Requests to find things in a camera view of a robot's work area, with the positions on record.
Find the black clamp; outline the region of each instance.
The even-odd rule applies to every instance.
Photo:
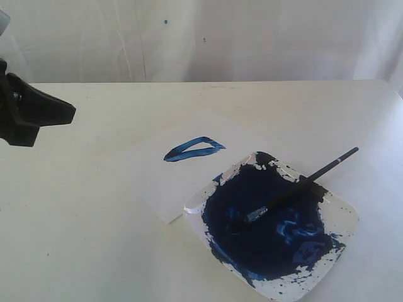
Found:
[[[42,126],[70,124],[73,105],[31,87],[7,74],[0,59],[0,138],[10,145],[32,147]]]

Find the paintbrush handle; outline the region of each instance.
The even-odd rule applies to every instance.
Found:
[[[333,160],[330,164],[324,166],[317,172],[313,173],[311,176],[306,177],[306,178],[302,179],[301,181],[298,181],[296,183],[296,185],[294,185],[286,193],[284,193],[284,194],[280,195],[279,197],[275,198],[274,200],[270,201],[266,206],[262,206],[260,209],[257,209],[256,211],[253,211],[253,212],[249,213],[248,215],[246,215],[246,222],[252,223],[252,222],[258,220],[260,217],[262,217],[268,211],[270,211],[280,205],[283,205],[294,194],[301,191],[303,188],[311,185],[316,179],[320,178],[320,176],[329,172],[331,169],[333,169],[335,166],[340,164],[342,161],[344,161],[348,157],[352,156],[357,151],[358,151],[358,147],[352,148],[349,152],[346,152],[345,154],[340,156],[338,159]]]

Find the paintbrush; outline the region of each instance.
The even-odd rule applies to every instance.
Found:
[[[288,190],[284,194],[280,195],[279,197],[275,198],[274,200],[270,201],[265,206],[262,206],[261,208],[257,209],[256,211],[250,212],[249,214],[247,214],[243,217],[235,219],[229,225],[231,232],[233,234],[239,233],[242,230],[244,230],[245,228],[247,228],[248,226],[250,226],[255,221],[258,221],[259,219],[261,219],[265,214],[269,213],[270,211],[273,211],[277,207],[287,204],[287,201],[289,201],[290,198],[294,194],[300,192],[303,188],[311,185],[316,179],[320,178],[320,176],[329,172],[331,169],[333,169],[335,166],[340,164],[342,161],[344,161],[348,157],[352,156],[357,151],[358,151],[358,147],[352,148],[349,152],[346,152],[345,154],[340,156],[338,159],[333,160],[330,164],[326,165],[325,167],[321,168],[317,172],[313,173],[311,176],[304,178],[301,181],[298,181],[294,186],[291,187],[290,190]]]

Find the blue brush stroke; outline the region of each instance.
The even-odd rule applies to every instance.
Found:
[[[185,151],[198,143],[209,143],[213,147]],[[225,147],[217,143],[215,140],[208,137],[198,137],[173,148],[165,155],[164,160],[166,162],[177,162],[179,160],[190,159],[191,157],[211,155],[217,153],[221,149],[225,149]]]

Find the paint smear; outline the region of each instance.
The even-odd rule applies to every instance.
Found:
[[[185,151],[198,143],[209,143],[212,147]],[[217,153],[221,149],[225,149],[225,147],[217,143],[215,140],[212,140],[208,137],[198,137],[173,148],[165,155],[164,160],[166,162],[177,162],[179,160],[190,159],[192,157],[211,155]]]
[[[295,185],[279,175],[276,165],[269,165],[272,160],[275,158],[258,152],[256,162],[261,169],[243,165],[238,175],[224,184],[216,177],[216,191],[207,199],[202,214],[213,255],[231,264],[251,286],[253,280],[298,274],[301,267],[311,271],[323,255],[345,248],[336,234],[324,233],[318,209],[327,191],[318,184],[297,193],[284,208],[267,214],[247,230],[231,234],[228,226],[234,218],[262,207]]]

